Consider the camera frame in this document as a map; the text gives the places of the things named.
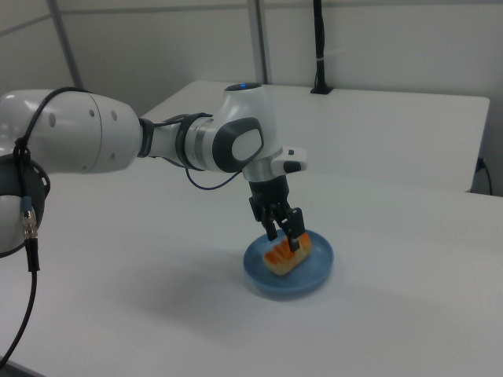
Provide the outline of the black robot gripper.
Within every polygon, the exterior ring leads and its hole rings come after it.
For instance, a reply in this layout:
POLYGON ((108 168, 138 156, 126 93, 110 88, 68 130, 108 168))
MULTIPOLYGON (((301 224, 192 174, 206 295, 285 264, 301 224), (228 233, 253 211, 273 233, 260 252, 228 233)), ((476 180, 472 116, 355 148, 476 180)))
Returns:
POLYGON ((297 251, 299 238, 304 234, 303 212, 298 207, 290 209, 287 178, 282 175, 269 181, 249 182, 249 187, 252 212, 256 221, 263 222, 267 239, 277 238, 276 222, 280 223, 290 250, 297 251))

